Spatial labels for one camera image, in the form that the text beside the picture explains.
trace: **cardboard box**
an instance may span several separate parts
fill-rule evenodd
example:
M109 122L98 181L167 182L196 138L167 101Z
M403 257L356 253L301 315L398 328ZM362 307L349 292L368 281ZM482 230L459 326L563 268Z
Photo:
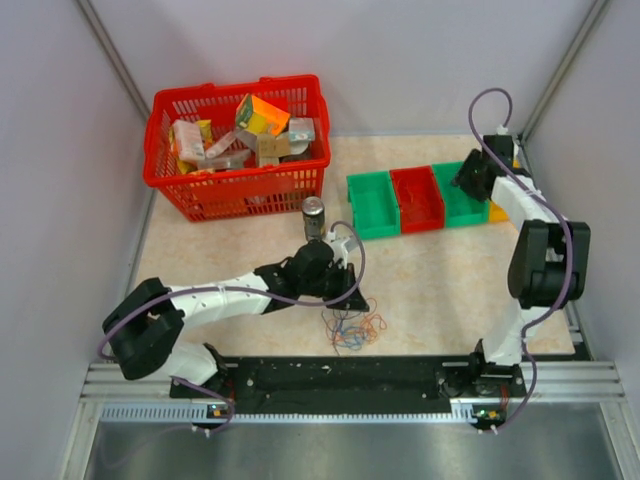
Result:
M247 94L236 109L236 125L254 135L280 134L289 122L287 112L274 107L255 95Z
M286 157L291 155L289 136L282 134L277 137L269 133L258 135L257 152L259 157Z

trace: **package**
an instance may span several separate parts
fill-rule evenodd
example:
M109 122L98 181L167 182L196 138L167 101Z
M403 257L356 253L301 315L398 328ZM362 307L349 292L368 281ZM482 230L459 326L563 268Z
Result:
M236 141L236 132L225 133L220 139L204 152L205 157L215 158L222 155L224 151Z
M247 148L255 152L258 150L258 137L241 128L236 129L236 138L245 144Z
M291 155L289 136L284 133L274 137L270 133L258 135L258 148L256 153L259 157L285 157Z
M300 155L309 148L309 141L293 142L289 144L289 155Z
M225 153L214 158L207 158L202 162L198 162L198 171L215 172L219 170L240 170L244 168L244 162L251 157L251 150L236 150L235 152Z
M300 141L313 142L316 139L313 118L291 117L288 134L291 143Z
M256 155L256 161L258 163L258 167L264 167L266 165L280 165L280 159L278 157Z
M176 166L181 174L186 175L187 173L197 170L197 167L192 163L183 162L178 158L178 149L176 147L176 137L173 133L173 127L169 129L169 151L176 159Z
M255 95L246 94L236 109L236 125L254 135L278 135L287 126L290 116Z
M213 132L211 131L211 120L198 120L196 125L200 127L200 136L202 137L202 146L205 149L213 145Z
M280 163L289 163L289 162L299 162L302 160L311 160L313 156L311 155L311 149L307 148L304 152L298 154L287 155L286 157L282 157L280 159Z
M174 154L183 162L196 163L205 159L200 127L195 123L176 120L171 127Z

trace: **white wall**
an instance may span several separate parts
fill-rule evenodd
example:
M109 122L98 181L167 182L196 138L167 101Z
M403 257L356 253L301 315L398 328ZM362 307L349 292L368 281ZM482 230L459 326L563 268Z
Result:
M70 0L0 15L0 478L53 478L145 190L143 122Z
M496 85L521 129L592 0L93 3L149 104L164 88L316 73L333 133L372 134L468 133L469 102Z
M640 420L640 3L611 3L530 149L547 196L591 226L580 313Z

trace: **yellow block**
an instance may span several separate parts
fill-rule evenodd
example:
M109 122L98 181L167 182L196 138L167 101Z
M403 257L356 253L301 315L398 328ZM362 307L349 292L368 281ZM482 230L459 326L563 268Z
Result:
M495 203L489 203L489 223L506 222L509 220L507 212L502 210Z

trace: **cable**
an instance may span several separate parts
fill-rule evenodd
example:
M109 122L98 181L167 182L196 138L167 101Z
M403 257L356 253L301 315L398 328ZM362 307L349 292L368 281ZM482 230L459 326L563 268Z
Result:
M333 225L331 225L331 229L330 230L331 231L335 230L335 227L338 226L338 225L345 226L349 230L351 230L351 233L353 234L354 238L356 239L356 242L358 243L358 247L360 247L360 272L358 273L358 277L356 278L356 281L353 284L353 286L349 290L347 290L344 294L340 295L339 297L334 298L333 300L328 300L326 302L307 302L307 301L303 301L303 300L295 300L295 299L292 299L292 298L283 297L283 296L280 296L280 295L276 295L275 293L265 292L263 290L258 290L258 289L249 288L249 287L225 286L224 287L225 291L227 291L227 292L243 292L243 293L252 293L252 294L255 294L255 295L263 295L265 297L269 297L271 299L278 300L279 302L289 303L291 305L298 305L298 306L301 306L301 307L327 307L327 306L334 305L336 303L340 303L343 300L346 300L360 286L360 282L362 281L362 277L364 277L366 257L365 257L364 245L362 243L362 240L358 236L358 233L353 228L353 226L351 224L347 223L347 222L344 222L342 220L338 220L337 222L334 222ZM109 343L109 341L120 330L122 330L122 328L124 328L124 326L126 324L128 324L130 321L132 321L138 315L146 313L151 307L153 307L153 306L155 306L155 305L157 305L159 303L162 303L165 300L169 300L171 298L182 297L184 295L193 295L193 294L198 294L198 293L211 293L211 292L219 292L219 291L220 291L220 287L217 287L217 286L192 287L192 288L186 288L184 290L178 290L177 292L169 292L169 293L161 295L161 296L159 296L157 298L154 298L153 300L148 301L144 305L136 308L134 311L132 311L128 315L126 315L111 330L109 330L105 334L105 336L102 338L102 340L98 344L98 356L100 358L104 359L104 360L115 361L116 360L115 357L112 357L110 355L105 355L104 354L103 350L104 350L105 345L107 343Z
M176 383L180 383L186 387L189 387L193 390L196 390L200 393L203 393L205 395L208 395L210 397L213 397L217 400L222 400L227 407L229 408L229 414L227 415L227 420L226 422L222 423L222 424L212 424L211 430L209 430L209 433L207 433L207 438L209 437L210 433L216 434L216 433L220 433L223 430L226 430L227 428L229 428L230 424L231 424L231 420L233 419L233 417L236 414L236 410L235 410L235 406L233 404L232 401L230 401L229 399L223 397L222 395L220 395L217 392L214 392L213 390L209 390L208 388L204 388L201 387L199 385L195 385L193 383L191 383L188 380L185 380L184 378L180 378L180 377L171 377L172 380ZM151 435L149 438L147 438L146 440L142 441L141 443L139 443L138 445L136 445L135 447L133 447L129 453L127 453L126 455L124 455L123 457L121 457L120 459L118 459L115 462L110 462L106 459L106 453L105 453L105 442L102 441L103 438L100 439L100 459L103 463L103 465L108 469L108 470L115 470L120 468L122 465L124 465L125 463L127 463L129 460L131 460L131 458L135 457L138 453L140 453L140 451L145 448L147 445L149 445L151 442L157 440L159 437L167 434L167 433L171 433L171 432L176 432L178 430L193 430L193 429L198 429L198 427L192 426L192 425L172 425L171 427L165 428L164 430L159 431L158 433Z
M531 190L511 170L509 170L509 167L507 167L505 164L503 164L500 161L498 156L489 148L489 146L482 139L482 136L478 133L478 130L476 129L475 123L473 121L473 109L475 108L476 103L478 103L478 100L480 100L485 95L493 92L502 93L507 98L507 102L509 103L509 112L507 114L507 118L503 126L506 127L507 123L509 123L509 120L511 119L511 112L513 111L513 99L511 98L511 95L509 95L509 92L507 92L503 88L499 88L499 87L488 88L480 92L473 99L473 101L471 102L471 105L469 105L469 127L471 128L471 133L473 133L473 136L476 137L476 140L478 140L480 145L482 145L482 148L484 149L484 151L487 152L487 154L489 154L491 159L494 162L496 162L498 167L500 167L502 171L505 172L505 174L516 183L516 185L518 185L520 188L522 188L522 190L527 192L527 194L529 194L531 198L533 198L533 200L535 200L541 206L549 210L558 219L558 223L560 224L560 227L562 228L562 232L564 234L564 238L566 239L566 254L565 254L566 270L564 274L564 280L562 282L562 288L560 289L558 298L556 298L556 301L553 302L553 305L549 307L549 310L543 313L539 318L527 323L524 327L522 327L522 330L520 330L520 342L522 346L522 352L527 357L529 362L531 362L532 375L531 375L531 384L529 385L529 391L524 396L524 398L522 399L522 402L520 403L520 405L518 405L518 407L513 412L513 414L509 418L507 418L507 420L500 427L496 428L495 432L497 433L499 431L504 430L507 426L511 425L515 421L515 419L521 415L522 411L529 403L529 400L531 400L533 391L535 390L536 384L538 383L538 366L536 364L535 359L533 358L533 355L531 355L531 353L529 353L529 350L527 349L527 343L526 343L527 332L531 328L537 325L540 325L542 322L548 319L555 311L559 310L560 306L564 303L564 300L567 297L567 293L569 292L569 287L571 285L571 273L573 271L573 238L571 237L571 229L569 228L569 224L564 219L562 214L558 210L556 210L552 205L550 205L544 198L540 197L536 192Z
M378 331L386 330L387 322L382 315L376 313L378 302L375 298L367 298L367 302L373 303L373 310L369 313L358 312L349 316L348 312L333 310L333 319L327 320L325 312L321 312L322 320L326 326L327 338L331 342L333 349L339 356L338 347L348 348L352 351L361 350L366 344L371 345L378 339ZM358 325L344 327L346 320L353 320L362 316Z

